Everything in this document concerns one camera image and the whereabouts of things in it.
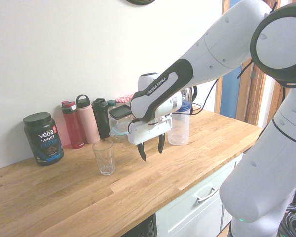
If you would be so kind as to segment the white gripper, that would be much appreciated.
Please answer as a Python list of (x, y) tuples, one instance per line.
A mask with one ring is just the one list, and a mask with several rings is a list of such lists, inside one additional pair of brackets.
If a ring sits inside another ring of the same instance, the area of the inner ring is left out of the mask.
[(165, 144), (165, 133), (172, 129), (172, 117), (166, 116), (156, 124), (150, 125), (139, 120), (133, 120), (129, 126), (128, 141), (137, 145), (139, 154), (146, 161), (144, 142), (158, 137), (158, 152), (161, 154)]

